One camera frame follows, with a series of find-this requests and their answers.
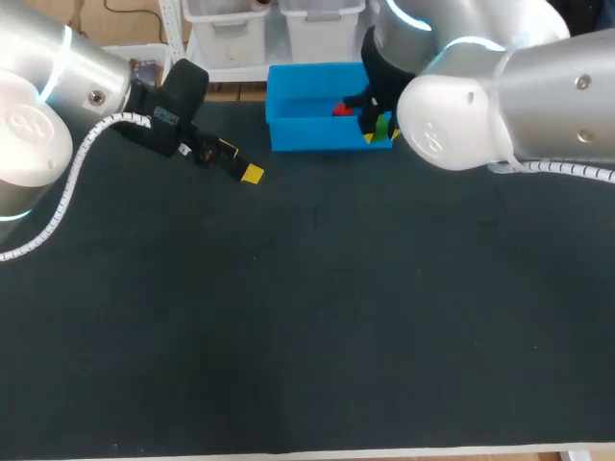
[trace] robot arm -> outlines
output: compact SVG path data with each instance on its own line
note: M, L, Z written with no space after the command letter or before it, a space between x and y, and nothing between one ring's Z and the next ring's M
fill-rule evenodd
M363 46L370 87L398 92L387 75L406 75L397 105L389 90L382 109L396 111L426 161L449 170L615 161L615 31L570 38L545 0L381 4Z
M197 166L217 164L238 181L259 182L262 170L192 123L209 75L189 61L152 88L132 79L127 62L21 0L0 1L0 43L0 242L70 162L64 121L92 127L118 112L147 117L115 128L163 156L180 151Z

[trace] yellow block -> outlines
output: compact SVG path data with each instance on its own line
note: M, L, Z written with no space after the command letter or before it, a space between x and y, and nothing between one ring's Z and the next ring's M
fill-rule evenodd
M265 170L263 170L262 168L258 168L256 165L250 163L250 166L248 166L248 169L243 174L243 178L241 178L241 181L258 184L264 174Z

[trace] white plastic container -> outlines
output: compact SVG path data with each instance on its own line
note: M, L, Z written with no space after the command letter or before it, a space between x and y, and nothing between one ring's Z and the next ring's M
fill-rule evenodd
M110 52L126 61L155 61L162 68L162 82L166 80L173 66L171 49L164 43L148 43L144 45L106 46L105 51Z
M207 67L226 68L265 62L265 16L270 7L255 0L184 0Z
M359 14L365 0L280 0L295 62L355 60Z

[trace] blue box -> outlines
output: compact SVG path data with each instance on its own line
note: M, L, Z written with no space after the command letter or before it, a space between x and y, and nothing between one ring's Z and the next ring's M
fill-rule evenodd
M368 144L356 115L332 116L342 98L359 94L367 84L360 62L272 66L266 104L272 150L390 149L393 142L388 139Z

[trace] black table surface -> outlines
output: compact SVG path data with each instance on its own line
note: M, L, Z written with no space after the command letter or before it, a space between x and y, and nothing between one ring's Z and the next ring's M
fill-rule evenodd
M614 187L199 122L265 182L106 133L0 266L0 458L615 441Z

